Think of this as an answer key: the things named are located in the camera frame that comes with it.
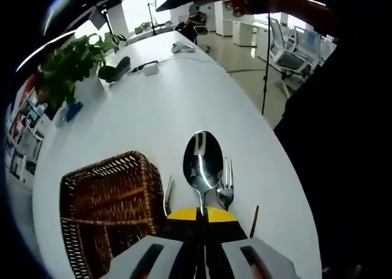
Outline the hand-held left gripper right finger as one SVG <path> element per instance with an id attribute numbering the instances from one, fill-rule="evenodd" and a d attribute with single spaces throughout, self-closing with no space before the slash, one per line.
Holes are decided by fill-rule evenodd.
<path id="1" fill-rule="evenodd" d="M 298 278 L 284 255 L 256 237 L 246 236 L 236 217 L 208 207 L 206 263 L 211 278 Z"/>

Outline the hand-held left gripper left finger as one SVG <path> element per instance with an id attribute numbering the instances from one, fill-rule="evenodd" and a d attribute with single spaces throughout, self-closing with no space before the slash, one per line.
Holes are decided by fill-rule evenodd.
<path id="1" fill-rule="evenodd" d="M 155 236 L 146 236 L 115 256 L 104 278 L 194 278 L 201 242 L 196 207 L 170 214 Z"/>

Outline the person's right hand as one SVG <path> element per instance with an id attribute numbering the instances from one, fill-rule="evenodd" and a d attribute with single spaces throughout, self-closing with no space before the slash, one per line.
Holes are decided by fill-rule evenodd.
<path id="1" fill-rule="evenodd" d="M 277 12 L 273 0 L 229 0 L 224 6 L 234 17 Z"/>

